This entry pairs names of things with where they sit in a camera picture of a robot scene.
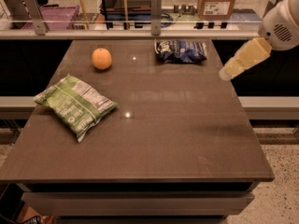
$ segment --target metal pole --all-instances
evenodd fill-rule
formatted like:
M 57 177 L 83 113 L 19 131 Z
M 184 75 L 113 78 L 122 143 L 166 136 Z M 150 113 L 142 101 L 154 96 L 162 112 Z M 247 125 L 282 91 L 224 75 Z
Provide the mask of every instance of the metal pole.
M 109 24 L 107 22 L 108 18 L 107 18 L 107 10 L 106 10 L 105 0 L 102 0 L 102 8 L 104 10 L 104 17 L 105 17 L 105 21 L 106 21 L 106 27 L 107 27 L 107 30 L 109 30 Z

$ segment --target cardboard box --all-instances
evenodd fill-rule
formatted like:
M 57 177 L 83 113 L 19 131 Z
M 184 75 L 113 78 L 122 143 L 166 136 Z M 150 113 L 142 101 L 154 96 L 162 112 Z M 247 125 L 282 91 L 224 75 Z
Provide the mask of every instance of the cardboard box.
M 229 20 L 235 0 L 198 0 L 197 13 L 201 20 Z

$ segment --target blue chip bag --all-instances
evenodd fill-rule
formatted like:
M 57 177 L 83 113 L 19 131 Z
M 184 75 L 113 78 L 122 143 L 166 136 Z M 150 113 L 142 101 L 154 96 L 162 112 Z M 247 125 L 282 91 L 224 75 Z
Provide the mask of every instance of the blue chip bag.
M 160 41 L 156 53 L 165 63 L 200 63 L 206 60 L 206 43 L 185 40 Z

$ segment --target green chip bag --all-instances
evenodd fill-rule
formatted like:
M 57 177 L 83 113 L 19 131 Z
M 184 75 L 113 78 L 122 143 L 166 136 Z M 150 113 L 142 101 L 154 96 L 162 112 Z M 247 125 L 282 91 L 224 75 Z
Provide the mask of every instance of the green chip bag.
M 42 91 L 34 97 L 34 101 L 52 108 L 76 134 L 79 142 L 92 126 L 118 105 L 72 76 Z

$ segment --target tabletop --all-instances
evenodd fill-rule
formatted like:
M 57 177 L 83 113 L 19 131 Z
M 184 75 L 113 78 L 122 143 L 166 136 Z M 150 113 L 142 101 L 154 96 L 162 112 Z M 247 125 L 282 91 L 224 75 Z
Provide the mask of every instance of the tabletop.
M 50 85 L 68 74 L 117 102 L 81 143 L 52 110 L 37 105 L 10 152 L 7 182 L 271 181 L 271 167 L 213 43 L 199 64 L 163 63 L 153 40 L 73 41 Z M 98 71 L 92 53 L 108 49 Z

